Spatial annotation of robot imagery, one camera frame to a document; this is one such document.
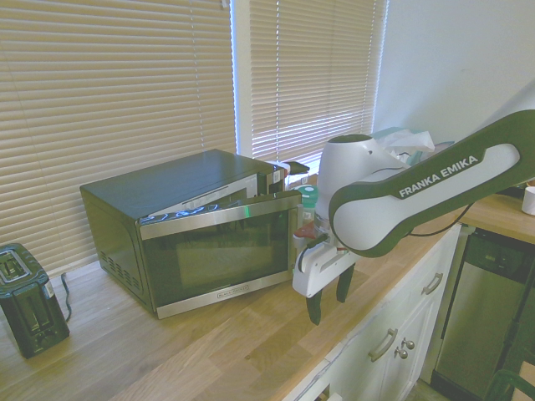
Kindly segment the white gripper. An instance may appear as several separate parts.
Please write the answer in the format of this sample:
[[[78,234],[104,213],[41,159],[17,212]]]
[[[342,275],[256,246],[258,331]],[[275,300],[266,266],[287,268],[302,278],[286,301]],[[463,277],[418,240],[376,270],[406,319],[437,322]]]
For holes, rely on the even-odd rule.
[[[308,316],[314,325],[321,322],[322,289],[339,277],[336,298],[344,303],[349,293],[357,255],[338,251],[336,246],[319,244],[303,253],[301,264],[296,263],[293,289],[306,297]]]

